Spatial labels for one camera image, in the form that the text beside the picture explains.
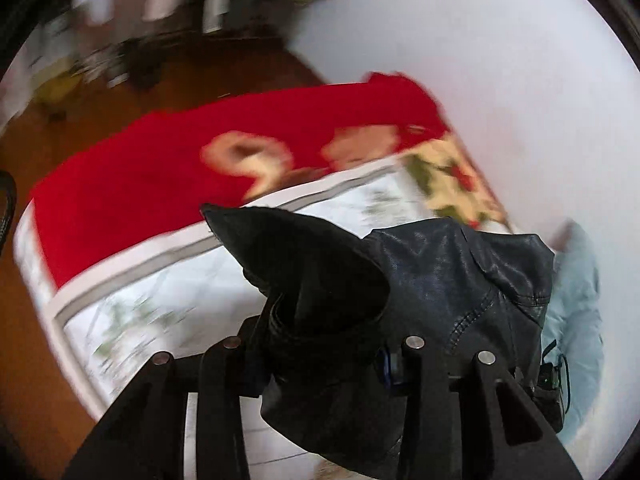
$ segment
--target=wall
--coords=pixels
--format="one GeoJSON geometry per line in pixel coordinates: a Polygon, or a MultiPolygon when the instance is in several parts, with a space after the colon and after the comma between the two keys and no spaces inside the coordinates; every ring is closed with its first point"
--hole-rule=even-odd
{"type": "Polygon", "coordinates": [[[331,82],[418,79],[517,224],[593,237],[605,388],[576,460],[597,478],[640,418],[640,74],[614,33],[586,0],[325,0],[290,47],[331,82]]]}

